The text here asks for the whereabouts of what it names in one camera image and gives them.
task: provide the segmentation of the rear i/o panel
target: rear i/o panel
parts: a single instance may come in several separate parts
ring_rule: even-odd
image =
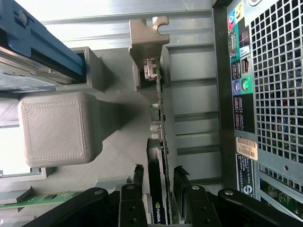
[[[238,190],[302,218],[303,0],[251,2],[227,8]]]

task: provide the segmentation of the metal bracket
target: metal bracket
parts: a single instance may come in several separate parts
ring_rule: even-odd
[[[158,28],[168,24],[169,20],[166,16],[153,17],[152,26],[146,25],[146,19],[129,21],[132,42],[129,54],[139,70],[144,70],[147,60],[160,60],[162,46],[169,43],[169,35],[160,35]]]

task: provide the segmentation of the ethernet port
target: ethernet port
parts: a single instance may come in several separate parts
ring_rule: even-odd
[[[241,70],[242,70],[242,74],[243,73],[247,73],[248,70],[250,68],[250,62],[247,58],[241,60]]]

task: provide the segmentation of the screw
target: screw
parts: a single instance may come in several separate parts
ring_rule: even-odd
[[[27,16],[23,11],[19,12],[19,17],[24,25],[27,25]]]
[[[49,74],[56,74],[57,72],[55,70],[48,70]]]
[[[232,191],[225,191],[224,193],[225,193],[225,195],[233,195]]]
[[[200,189],[200,187],[198,185],[193,185],[191,188],[194,189],[194,190],[199,190]]]
[[[95,195],[100,195],[100,194],[102,194],[102,192],[103,192],[102,190],[99,190],[99,191],[95,191],[94,194]]]

